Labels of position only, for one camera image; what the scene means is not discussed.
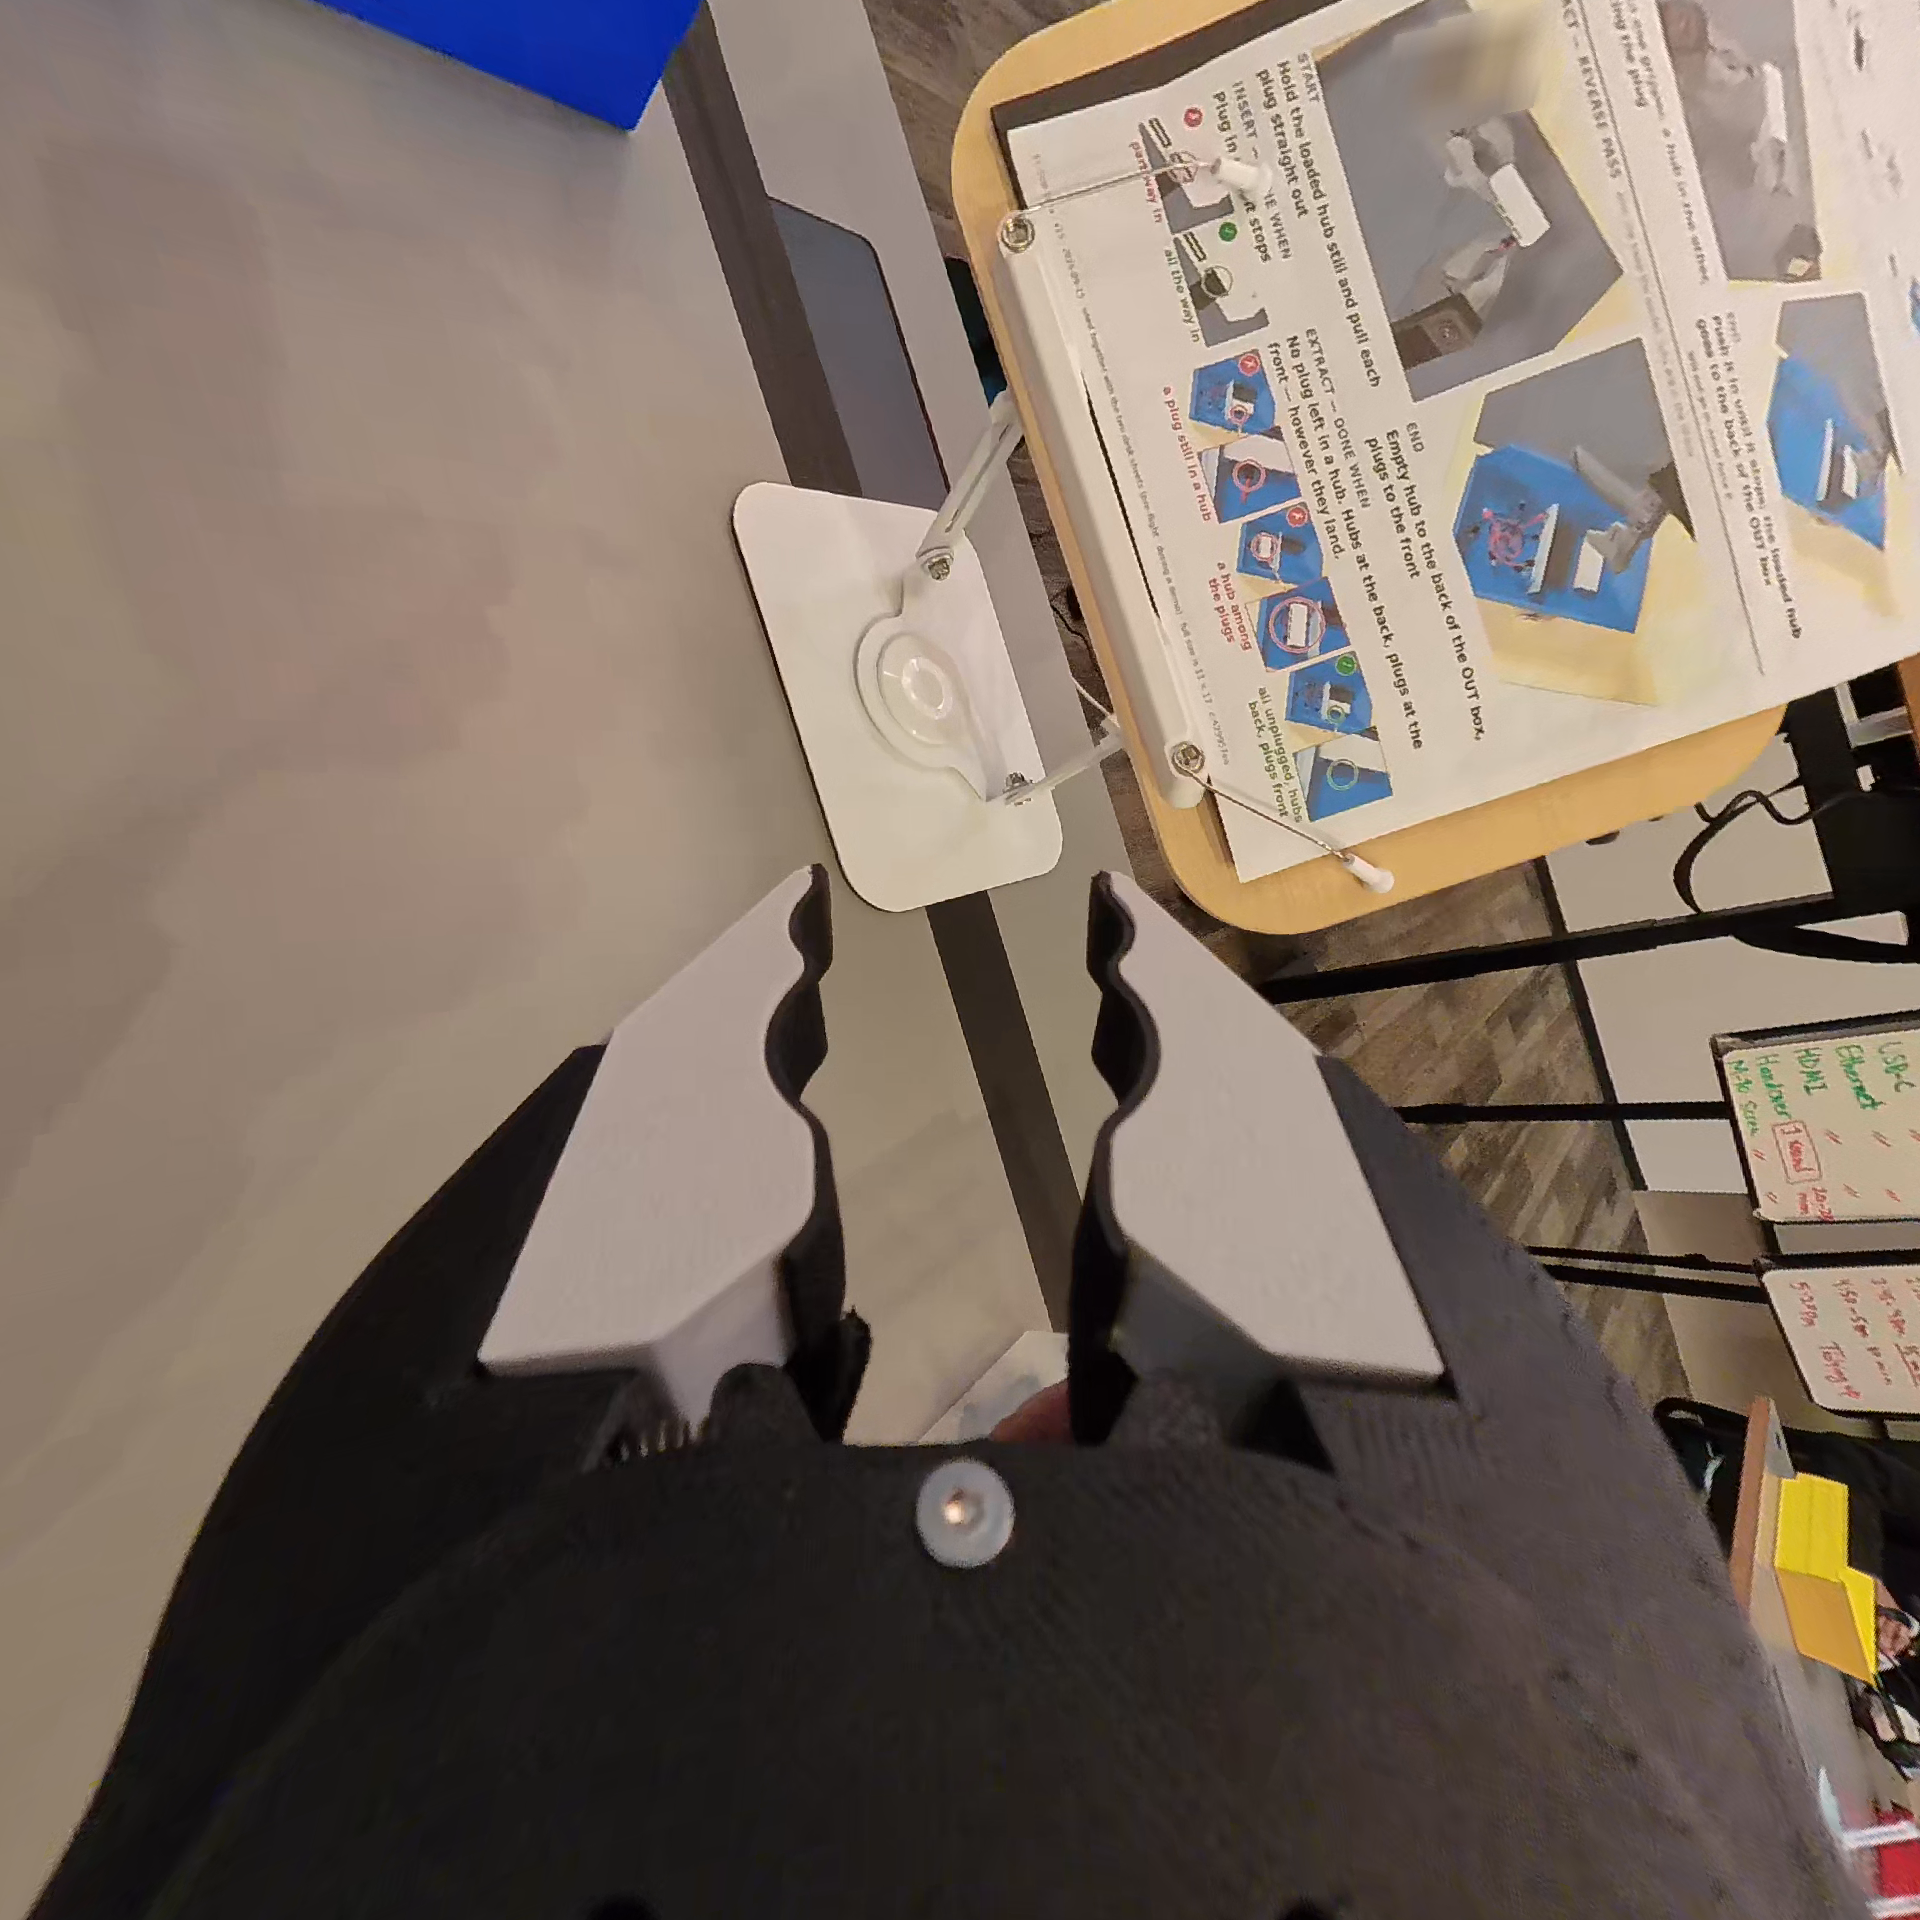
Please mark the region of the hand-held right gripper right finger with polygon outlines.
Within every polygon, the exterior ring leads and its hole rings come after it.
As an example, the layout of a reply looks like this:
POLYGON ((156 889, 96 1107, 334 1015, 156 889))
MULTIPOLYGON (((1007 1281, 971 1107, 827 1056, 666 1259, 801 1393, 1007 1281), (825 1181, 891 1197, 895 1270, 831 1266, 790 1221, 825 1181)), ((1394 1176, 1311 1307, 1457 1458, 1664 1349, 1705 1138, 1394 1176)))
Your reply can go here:
POLYGON ((1448 1376, 1322 1051, 1136 881, 1088 891, 1112 1093, 1073 1243, 1073 1385, 1430 1393, 1448 1376))

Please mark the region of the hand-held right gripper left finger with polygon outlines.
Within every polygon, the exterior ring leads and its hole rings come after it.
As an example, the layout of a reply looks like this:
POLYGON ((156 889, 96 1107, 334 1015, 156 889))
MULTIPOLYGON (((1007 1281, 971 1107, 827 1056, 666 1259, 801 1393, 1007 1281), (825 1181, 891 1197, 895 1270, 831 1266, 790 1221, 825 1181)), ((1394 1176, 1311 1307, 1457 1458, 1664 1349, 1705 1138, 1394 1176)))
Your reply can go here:
POLYGON ((836 1321, 825 872, 783 879, 608 1035, 483 1337, 490 1376, 626 1371, 710 1411, 836 1321))

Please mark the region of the blue plastic bin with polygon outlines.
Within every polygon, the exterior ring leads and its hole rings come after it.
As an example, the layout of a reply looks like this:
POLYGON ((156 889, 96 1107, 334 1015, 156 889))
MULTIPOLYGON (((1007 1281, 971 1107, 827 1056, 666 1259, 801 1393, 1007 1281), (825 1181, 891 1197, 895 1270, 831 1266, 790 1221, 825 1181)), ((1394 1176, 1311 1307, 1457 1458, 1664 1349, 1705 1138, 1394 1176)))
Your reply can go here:
POLYGON ((326 3, 326 9, 633 133, 703 3, 326 3))

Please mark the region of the small handwritten whiteboard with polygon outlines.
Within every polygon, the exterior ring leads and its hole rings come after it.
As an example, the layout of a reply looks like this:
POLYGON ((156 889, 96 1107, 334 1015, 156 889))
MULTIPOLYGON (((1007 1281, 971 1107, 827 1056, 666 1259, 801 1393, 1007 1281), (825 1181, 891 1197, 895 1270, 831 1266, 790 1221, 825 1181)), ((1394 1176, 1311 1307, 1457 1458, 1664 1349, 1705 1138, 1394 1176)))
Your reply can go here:
POLYGON ((1818 1409, 1849 1421, 1916 1423, 1914 1256, 1763 1265, 1761 1288, 1818 1409))
POLYGON ((1744 1189, 1767 1226, 1918 1218, 1918 1014, 1713 1040, 1744 1189))

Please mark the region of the yellow plastic bin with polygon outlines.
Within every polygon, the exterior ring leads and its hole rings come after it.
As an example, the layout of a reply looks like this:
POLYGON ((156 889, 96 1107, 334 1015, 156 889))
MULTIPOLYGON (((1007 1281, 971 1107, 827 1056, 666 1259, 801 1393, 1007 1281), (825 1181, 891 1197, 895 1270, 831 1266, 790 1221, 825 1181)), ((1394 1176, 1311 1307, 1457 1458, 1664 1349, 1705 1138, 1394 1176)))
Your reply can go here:
POLYGON ((1771 1570, 1794 1649, 1815 1665, 1875 1682, 1881 1606, 1875 1577, 1852 1562, 1848 1486, 1801 1472, 1782 1482, 1771 1570))

